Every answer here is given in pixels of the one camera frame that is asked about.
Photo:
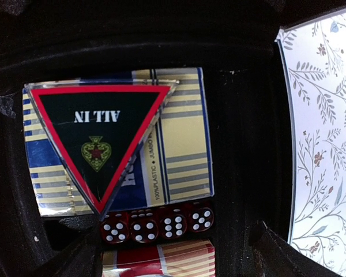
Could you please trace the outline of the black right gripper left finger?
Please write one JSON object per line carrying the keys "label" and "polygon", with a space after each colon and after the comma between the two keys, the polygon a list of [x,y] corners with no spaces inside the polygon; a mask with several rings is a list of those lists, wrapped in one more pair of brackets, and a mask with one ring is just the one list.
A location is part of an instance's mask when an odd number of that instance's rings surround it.
{"label": "black right gripper left finger", "polygon": [[15,261],[13,276],[102,276],[99,230],[88,230],[59,252],[36,246],[33,260]]}

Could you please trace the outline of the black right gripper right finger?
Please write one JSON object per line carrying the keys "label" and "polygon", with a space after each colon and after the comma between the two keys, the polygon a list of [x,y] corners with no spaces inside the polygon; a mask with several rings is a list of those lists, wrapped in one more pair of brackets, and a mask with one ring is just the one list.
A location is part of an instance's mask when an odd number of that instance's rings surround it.
{"label": "black right gripper right finger", "polygon": [[263,221],[252,227],[252,251],[257,276],[337,276],[287,244]]}

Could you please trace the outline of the black triangular all-in button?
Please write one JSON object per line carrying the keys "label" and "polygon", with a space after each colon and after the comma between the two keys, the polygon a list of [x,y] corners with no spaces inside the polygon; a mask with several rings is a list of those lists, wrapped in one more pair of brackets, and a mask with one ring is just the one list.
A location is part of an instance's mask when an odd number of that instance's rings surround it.
{"label": "black triangular all-in button", "polygon": [[99,219],[178,85],[136,78],[25,84],[52,148]]}

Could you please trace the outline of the aluminium poker case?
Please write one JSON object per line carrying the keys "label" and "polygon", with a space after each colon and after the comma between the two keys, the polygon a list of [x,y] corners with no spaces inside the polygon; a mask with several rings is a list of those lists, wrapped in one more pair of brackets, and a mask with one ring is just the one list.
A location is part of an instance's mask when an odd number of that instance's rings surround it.
{"label": "aluminium poker case", "polygon": [[346,1],[0,1],[0,276],[36,246],[59,252],[94,216],[46,222],[30,190],[26,83],[136,69],[203,69],[213,156],[218,276],[257,276],[252,227],[284,241],[291,219],[291,120],[275,38]]}

